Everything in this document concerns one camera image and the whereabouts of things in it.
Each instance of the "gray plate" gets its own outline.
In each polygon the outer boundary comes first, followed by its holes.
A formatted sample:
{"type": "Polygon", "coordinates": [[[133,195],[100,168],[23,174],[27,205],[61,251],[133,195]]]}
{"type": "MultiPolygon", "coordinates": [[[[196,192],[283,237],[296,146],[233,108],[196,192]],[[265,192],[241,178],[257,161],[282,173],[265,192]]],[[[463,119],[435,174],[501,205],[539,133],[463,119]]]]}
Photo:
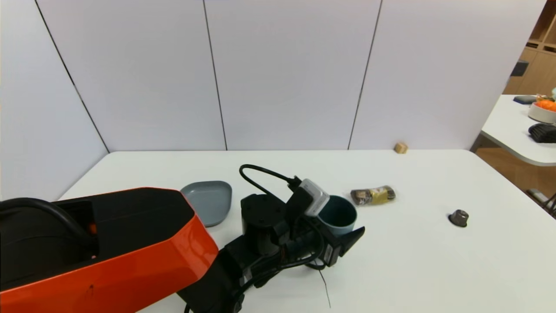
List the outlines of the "gray plate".
{"type": "Polygon", "coordinates": [[[226,182],[196,182],[181,189],[205,227],[222,223],[232,204],[232,187],[226,182]]]}

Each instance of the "white wall panel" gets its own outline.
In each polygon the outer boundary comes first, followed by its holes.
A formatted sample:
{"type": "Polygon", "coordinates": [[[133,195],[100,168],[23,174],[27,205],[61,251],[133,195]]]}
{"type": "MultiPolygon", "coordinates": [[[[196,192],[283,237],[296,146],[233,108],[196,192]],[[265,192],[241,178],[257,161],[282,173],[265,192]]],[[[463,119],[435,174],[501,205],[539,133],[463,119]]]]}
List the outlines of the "white wall panel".
{"type": "Polygon", "coordinates": [[[110,151],[225,149],[201,0],[38,4],[110,151]]]}
{"type": "Polygon", "coordinates": [[[384,0],[350,149],[469,148],[544,0],[384,0]]]}
{"type": "Polygon", "coordinates": [[[228,149],[347,149],[379,4],[206,1],[228,149]]]}
{"type": "Polygon", "coordinates": [[[2,0],[2,196],[55,200],[107,151],[33,0],[2,0]]]}

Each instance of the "small wooden cube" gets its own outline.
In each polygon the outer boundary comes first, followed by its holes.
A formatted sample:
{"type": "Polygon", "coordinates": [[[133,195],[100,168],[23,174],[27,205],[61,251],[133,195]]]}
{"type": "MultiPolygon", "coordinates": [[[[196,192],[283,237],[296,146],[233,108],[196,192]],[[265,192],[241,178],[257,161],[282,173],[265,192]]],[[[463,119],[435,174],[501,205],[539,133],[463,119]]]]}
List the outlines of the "small wooden cube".
{"type": "Polygon", "coordinates": [[[394,151],[399,154],[405,154],[408,151],[408,145],[404,143],[397,143],[394,147],[394,151]]]}

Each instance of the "white table surface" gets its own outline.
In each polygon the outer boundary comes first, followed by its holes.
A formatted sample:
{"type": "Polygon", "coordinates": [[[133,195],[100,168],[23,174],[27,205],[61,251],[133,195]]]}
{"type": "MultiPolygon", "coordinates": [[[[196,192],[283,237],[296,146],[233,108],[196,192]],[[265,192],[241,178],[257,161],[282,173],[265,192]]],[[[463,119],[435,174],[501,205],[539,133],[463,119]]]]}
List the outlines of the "white table surface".
{"type": "Polygon", "coordinates": [[[481,133],[519,159],[538,166],[556,166],[556,144],[539,144],[529,136],[529,127],[539,122],[527,116],[529,105],[502,95],[481,133]]]}
{"type": "MultiPolygon", "coordinates": [[[[464,150],[116,152],[63,199],[143,186],[180,189],[203,180],[233,188],[228,218],[209,232],[220,248],[241,234],[241,198],[259,193],[238,167],[257,164],[310,178],[330,194],[391,185],[392,203],[361,207],[365,235],[323,270],[283,271],[250,289],[242,312],[554,312],[556,221],[476,155],[464,150]],[[447,215],[463,209],[467,228],[447,215]]],[[[249,171],[286,200],[286,184],[249,171]]],[[[175,294],[141,312],[182,313],[175,294]]]]}

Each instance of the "orange cover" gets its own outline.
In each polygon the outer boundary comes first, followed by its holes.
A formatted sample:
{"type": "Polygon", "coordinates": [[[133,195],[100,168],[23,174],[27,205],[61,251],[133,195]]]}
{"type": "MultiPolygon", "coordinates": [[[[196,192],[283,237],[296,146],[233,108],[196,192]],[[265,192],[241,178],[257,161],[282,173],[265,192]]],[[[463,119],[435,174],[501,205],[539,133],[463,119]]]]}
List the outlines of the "orange cover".
{"type": "Polygon", "coordinates": [[[0,292],[2,313],[138,311],[199,280],[218,248],[195,216],[170,239],[0,292]]]}

